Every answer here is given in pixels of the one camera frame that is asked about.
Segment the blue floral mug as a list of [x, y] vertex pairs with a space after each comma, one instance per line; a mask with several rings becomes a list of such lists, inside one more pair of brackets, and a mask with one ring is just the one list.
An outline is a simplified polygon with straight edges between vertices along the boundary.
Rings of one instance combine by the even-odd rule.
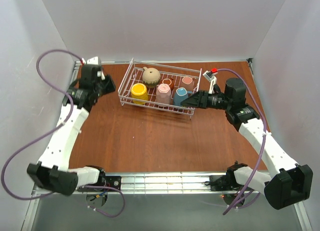
[[177, 88], [173, 97], [173, 105], [182, 107], [181, 102], [187, 99], [192, 93], [192, 91], [187, 91], [184, 87]]

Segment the pink floral mug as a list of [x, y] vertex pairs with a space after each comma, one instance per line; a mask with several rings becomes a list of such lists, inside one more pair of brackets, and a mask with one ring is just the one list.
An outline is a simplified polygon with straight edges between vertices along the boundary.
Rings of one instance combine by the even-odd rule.
[[184, 76], [180, 81], [180, 88], [185, 88], [187, 91], [192, 92], [194, 90], [194, 79], [190, 76]]

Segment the white mug pink handle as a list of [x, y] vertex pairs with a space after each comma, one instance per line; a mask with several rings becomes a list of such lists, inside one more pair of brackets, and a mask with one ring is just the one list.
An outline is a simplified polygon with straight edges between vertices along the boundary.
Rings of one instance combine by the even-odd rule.
[[159, 107], [166, 107], [171, 104], [171, 89], [168, 84], [159, 84], [156, 88], [155, 102]]

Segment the yellow enamel mug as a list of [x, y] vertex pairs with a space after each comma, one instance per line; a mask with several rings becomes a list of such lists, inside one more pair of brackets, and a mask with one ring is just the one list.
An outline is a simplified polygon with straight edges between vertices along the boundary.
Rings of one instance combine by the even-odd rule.
[[143, 83], [134, 84], [130, 93], [134, 104], [144, 105], [149, 100], [147, 87]]

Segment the dark brown glazed mug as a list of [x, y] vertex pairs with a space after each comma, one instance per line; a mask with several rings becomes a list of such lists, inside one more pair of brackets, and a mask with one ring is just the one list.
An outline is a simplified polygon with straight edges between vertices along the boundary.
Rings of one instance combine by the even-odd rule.
[[174, 84], [174, 79], [173, 78], [164, 78], [161, 81], [162, 84], [166, 84], [169, 86], [169, 88], [171, 89], [171, 91], [174, 89], [175, 84]]

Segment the beige round mug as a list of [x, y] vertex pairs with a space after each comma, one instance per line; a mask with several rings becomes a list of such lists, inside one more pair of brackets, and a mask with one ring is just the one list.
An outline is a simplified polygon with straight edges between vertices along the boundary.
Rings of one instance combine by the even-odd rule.
[[143, 67], [142, 82], [147, 88], [155, 88], [161, 80], [160, 72], [153, 67]]

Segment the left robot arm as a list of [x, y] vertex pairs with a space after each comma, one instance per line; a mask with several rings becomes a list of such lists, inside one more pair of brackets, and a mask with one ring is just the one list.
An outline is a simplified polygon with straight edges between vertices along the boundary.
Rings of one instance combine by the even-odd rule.
[[98, 64], [85, 64], [81, 76], [70, 84], [63, 98], [57, 130], [36, 164], [27, 174], [42, 189], [70, 196], [77, 188], [96, 184], [101, 169], [95, 166], [69, 168], [73, 147], [92, 108], [102, 96], [113, 93], [115, 83]]

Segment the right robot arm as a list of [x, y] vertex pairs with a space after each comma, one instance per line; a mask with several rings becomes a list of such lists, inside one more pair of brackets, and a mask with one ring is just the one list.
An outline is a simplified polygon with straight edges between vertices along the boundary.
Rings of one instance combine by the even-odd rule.
[[244, 163], [236, 162], [227, 168], [220, 180], [211, 182], [215, 189], [250, 188], [263, 194], [268, 203], [280, 210], [307, 200], [311, 194], [313, 171], [300, 165], [277, 143], [265, 127], [257, 111], [246, 103], [246, 84], [240, 78], [229, 78], [224, 92], [217, 84], [210, 91], [200, 90], [182, 101], [183, 106], [224, 110], [228, 122], [258, 153], [268, 173], [253, 170]]

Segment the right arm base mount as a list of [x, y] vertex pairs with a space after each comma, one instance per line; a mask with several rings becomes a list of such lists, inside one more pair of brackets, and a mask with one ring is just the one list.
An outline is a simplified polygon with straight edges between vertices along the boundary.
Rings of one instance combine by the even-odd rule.
[[227, 205], [230, 205], [234, 201], [234, 199], [236, 198], [236, 196], [242, 188], [242, 185], [232, 183], [232, 181], [229, 177], [227, 177], [227, 175], [223, 175], [219, 178], [217, 178], [214, 175], [210, 175], [209, 181], [205, 181], [204, 185], [210, 187], [210, 190], [213, 192], [234, 191], [234, 194], [222, 194], [222, 198]]

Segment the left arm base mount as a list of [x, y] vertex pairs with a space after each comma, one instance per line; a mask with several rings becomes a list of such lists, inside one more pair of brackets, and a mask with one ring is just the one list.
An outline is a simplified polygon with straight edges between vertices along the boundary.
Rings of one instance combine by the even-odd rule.
[[111, 187], [117, 190], [121, 190], [122, 177], [121, 176], [105, 176], [99, 183], [91, 184], [94, 188], [79, 187], [78, 192], [86, 193], [86, 202], [88, 205], [95, 207], [102, 207], [106, 204], [109, 192], [117, 193], [115, 190], [98, 188], [98, 186]]

